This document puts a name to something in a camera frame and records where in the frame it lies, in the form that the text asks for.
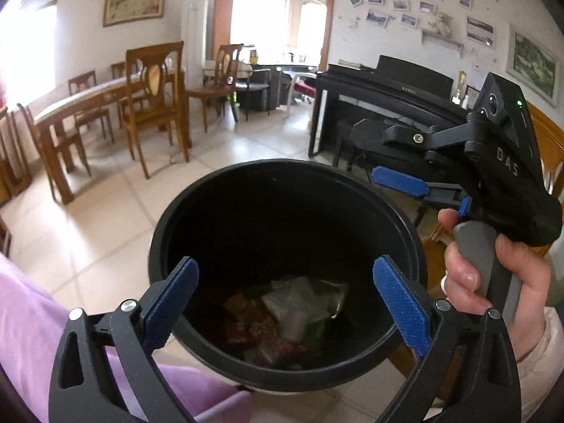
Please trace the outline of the person right hand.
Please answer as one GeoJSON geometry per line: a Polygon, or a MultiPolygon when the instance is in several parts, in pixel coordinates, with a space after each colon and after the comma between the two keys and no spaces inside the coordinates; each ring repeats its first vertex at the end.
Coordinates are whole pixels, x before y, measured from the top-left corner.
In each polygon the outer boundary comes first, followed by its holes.
{"type": "Polygon", "coordinates": [[[469,314],[497,309],[508,323],[515,359],[524,359],[545,331],[550,267],[526,245],[483,222],[464,222],[456,210],[441,210],[438,220],[455,237],[445,252],[447,299],[469,314]]]}

